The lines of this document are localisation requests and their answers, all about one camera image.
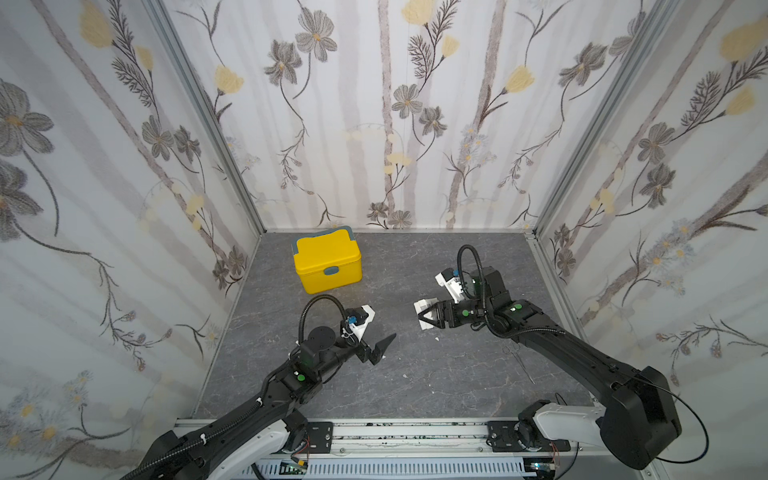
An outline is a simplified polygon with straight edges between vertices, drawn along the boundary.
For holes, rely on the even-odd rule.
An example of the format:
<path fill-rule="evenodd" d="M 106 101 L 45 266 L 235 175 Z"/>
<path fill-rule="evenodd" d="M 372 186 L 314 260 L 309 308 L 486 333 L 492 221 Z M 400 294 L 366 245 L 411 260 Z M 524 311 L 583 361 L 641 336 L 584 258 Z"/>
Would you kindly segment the white gift box lid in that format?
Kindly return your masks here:
<path fill-rule="evenodd" d="M 419 327 L 422 331 L 441 328 L 441 324 L 436 317 L 434 308 L 438 303 L 439 300 L 437 298 L 429 298 L 418 300 L 413 304 L 417 314 Z"/>

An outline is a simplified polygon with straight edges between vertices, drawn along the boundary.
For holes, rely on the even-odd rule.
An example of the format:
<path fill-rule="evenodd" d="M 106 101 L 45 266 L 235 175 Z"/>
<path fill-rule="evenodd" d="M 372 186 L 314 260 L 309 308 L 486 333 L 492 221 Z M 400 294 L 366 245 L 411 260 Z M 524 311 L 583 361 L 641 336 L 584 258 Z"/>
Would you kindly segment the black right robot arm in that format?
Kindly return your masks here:
<path fill-rule="evenodd" d="M 681 435 L 668 381 L 658 370 L 639 370 L 616 360 L 563 329 L 535 304 L 512 298 L 491 267 L 466 284 L 450 269 L 436 279 L 451 297 L 415 302 L 423 325 L 448 329 L 482 324 L 496 337 L 544 356 L 595 398 L 593 407 L 539 400 L 519 414 L 510 433 L 490 431 L 490 440 L 516 451 L 538 451 L 554 441 L 591 444 L 641 470 Z"/>

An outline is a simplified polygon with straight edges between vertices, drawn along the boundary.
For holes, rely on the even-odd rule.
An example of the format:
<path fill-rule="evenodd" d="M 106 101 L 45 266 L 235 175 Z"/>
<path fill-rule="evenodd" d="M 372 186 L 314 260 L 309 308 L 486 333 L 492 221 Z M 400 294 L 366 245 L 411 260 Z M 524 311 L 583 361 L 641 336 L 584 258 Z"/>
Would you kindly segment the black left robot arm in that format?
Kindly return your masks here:
<path fill-rule="evenodd" d="M 299 408 L 352 357 L 379 363 L 396 338 L 370 346 L 317 327 L 269 373 L 257 394 L 219 419 L 179 436 L 168 431 L 125 479 L 224 479 L 257 458 L 294 446 L 306 429 Z"/>

